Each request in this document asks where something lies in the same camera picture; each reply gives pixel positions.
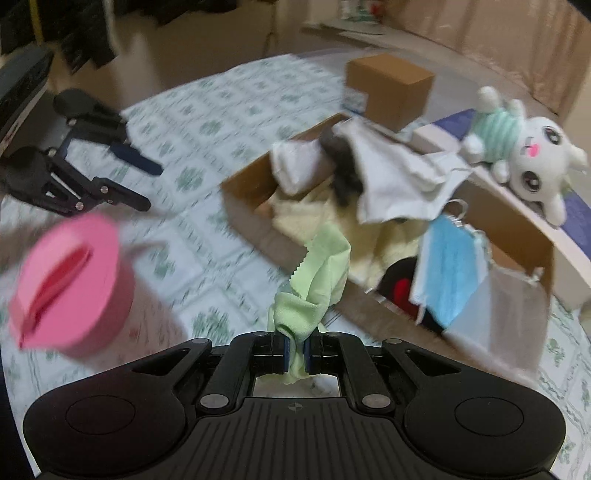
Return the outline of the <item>green microfiber cloth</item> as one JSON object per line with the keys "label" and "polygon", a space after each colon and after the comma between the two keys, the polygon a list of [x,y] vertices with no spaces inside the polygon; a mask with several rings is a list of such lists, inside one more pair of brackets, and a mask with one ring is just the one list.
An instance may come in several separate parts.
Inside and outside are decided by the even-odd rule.
{"label": "green microfiber cloth", "polygon": [[342,299],[349,278],[351,246],[334,224],[322,225],[308,242],[307,255],[290,276],[290,289],[274,295],[267,330],[290,340],[286,385],[308,378],[304,365],[304,341],[318,329],[329,308]]}

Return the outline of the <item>black red round earmuff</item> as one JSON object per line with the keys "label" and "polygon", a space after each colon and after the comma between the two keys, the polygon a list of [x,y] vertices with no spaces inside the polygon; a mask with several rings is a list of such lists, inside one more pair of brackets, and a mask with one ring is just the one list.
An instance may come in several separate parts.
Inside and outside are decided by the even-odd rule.
{"label": "black red round earmuff", "polygon": [[378,293],[396,305],[413,320],[417,320],[420,308],[410,300],[412,284],[415,276],[418,258],[403,258],[391,265],[382,277]]}

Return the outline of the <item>blue surgical face mask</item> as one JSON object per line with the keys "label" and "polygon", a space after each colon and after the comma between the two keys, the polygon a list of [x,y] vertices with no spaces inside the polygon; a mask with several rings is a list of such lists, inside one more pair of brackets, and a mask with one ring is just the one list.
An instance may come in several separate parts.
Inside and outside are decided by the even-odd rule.
{"label": "blue surgical face mask", "polygon": [[452,211],[431,221],[422,237],[410,293],[419,308],[416,322],[431,317],[442,329],[462,313],[488,276],[491,260],[485,232],[467,222],[468,203],[456,198],[447,206]]}

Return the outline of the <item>white cloth glove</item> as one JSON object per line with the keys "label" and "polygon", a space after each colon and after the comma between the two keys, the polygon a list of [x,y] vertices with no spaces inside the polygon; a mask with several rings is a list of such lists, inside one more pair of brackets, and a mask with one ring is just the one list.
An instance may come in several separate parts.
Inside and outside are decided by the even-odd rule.
{"label": "white cloth glove", "polygon": [[418,154],[386,139],[359,118],[342,121],[337,132],[352,147],[356,173],[363,183],[356,208],[361,224],[432,221],[471,175],[469,165],[456,153]]}

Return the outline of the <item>dark grey knit hat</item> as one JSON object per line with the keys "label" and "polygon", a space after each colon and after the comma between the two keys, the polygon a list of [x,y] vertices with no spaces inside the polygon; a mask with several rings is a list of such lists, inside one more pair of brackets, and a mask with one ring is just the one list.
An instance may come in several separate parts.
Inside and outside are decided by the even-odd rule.
{"label": "dark grey knit hat", "polygon": [[363,193],[363,183],[356,173],[356,159],[353,149],[346,138],[339,136],[334,127],[329,126],[322,130],[318,142],[334,165],[332,174],[332,190],[339,207],[349,206],[349,200],[353,195]]}

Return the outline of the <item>white towel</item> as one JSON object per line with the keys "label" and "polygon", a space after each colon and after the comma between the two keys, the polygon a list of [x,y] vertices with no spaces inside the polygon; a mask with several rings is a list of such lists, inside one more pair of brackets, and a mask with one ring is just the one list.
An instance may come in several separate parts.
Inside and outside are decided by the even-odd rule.
{"label": "white towel", "polygon": [[335,163],[318,140],[286,140],[270,149],[270,166],[284,194],[297,196],[332,175]]}

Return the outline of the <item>floral tablecloth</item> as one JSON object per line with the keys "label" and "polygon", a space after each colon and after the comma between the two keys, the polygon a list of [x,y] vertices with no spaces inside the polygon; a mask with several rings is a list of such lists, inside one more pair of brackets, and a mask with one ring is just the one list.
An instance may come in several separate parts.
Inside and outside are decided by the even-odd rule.
{"label": "floral tablecloth", "polygon": [[[105,147],[73,142],[70,160],[90,177],[106,176],[147,196],[146,213],[103,209],[131,250],[136,298],[122,331],[89,360],[55,350],[19,351],[6,305],[32,244],[59,217],[4,200],[1,216],[1,354],[18,434],[27,408],[52,388],[178,344],[193,334],[221,345],[266,329],[267,308],[287,273],[229,227],[221,182],[266,154],[274,142],[338,112],[342,78],[284,55],[232,68],[144,100],[123,111],[132,142],[164,166],[144,176]],[[555,475],[582,479],[590,465],[590,343],[573,313],[552,299],[539,366],[539,391],[563,412],[566,440]]]}

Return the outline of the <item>pink lidded cup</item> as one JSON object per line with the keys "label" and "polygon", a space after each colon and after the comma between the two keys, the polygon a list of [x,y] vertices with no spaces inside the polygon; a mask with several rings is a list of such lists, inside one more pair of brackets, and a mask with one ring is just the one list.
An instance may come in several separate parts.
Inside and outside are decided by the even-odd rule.
{"label": "pink lidded cup", "polygon": [[31,249],[8,304],[21,350],[83,358],[111,343],[131,310],[134,272],[118,229],[100,214],[53,227]]}

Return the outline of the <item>long open cardboard box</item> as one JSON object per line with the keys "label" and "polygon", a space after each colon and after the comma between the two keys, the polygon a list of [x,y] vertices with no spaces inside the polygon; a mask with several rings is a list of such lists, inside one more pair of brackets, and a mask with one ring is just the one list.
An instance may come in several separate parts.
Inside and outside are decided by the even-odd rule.
{"label": "long open cardboard box", "polygon": [[336,115],[221,185],[228,223],[290,273],[270,329],[297,350],[335,307],[378,340],[398,337],[532,383],[546,342],[553,247],[476,184],[458,154],[419,154]]}

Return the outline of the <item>small closed cardboard box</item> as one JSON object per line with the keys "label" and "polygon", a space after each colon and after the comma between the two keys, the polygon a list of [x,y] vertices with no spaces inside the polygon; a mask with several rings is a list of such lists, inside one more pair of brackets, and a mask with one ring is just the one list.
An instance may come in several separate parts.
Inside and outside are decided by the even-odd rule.
{"label": "small closed cardboard box", "polygon": [[393,132],[425,111],[436,75],[388,53],[350,60],[342,107]]}

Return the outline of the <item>white bunny plush toy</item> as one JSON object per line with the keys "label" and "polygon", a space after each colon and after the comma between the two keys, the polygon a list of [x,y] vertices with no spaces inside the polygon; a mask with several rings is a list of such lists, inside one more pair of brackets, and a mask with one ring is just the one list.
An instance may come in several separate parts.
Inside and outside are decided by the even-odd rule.
{"label": "white bunny plush toy", "polygon": [[519,99],[504,101],[492,86],[478,91],[476,114],[460,147],[471,165],[486,163],[500,185],[541,206],[546,221],[566,219],[563,186],[568,171],[589,167],[587,153],[546,117],[529,117]]}

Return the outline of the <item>beige curtain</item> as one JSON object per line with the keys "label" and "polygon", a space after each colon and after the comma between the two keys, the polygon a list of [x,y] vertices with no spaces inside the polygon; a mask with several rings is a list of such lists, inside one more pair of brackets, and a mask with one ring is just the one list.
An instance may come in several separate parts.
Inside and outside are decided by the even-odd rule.
{"label": "beige curtain", "polygon": [[496,71],[561,117],[590,62],[590,22],[567,1],[389,1],[385,22]]}

